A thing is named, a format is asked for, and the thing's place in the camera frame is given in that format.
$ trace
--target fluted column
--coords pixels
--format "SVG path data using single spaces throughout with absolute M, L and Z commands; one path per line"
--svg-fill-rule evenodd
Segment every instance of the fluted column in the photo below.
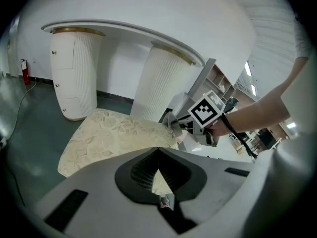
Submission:
M 191 63 L 178 51 L 154 45 L 141 75 L 131 116 L 159 121 L 187 76 L 184 68 Z

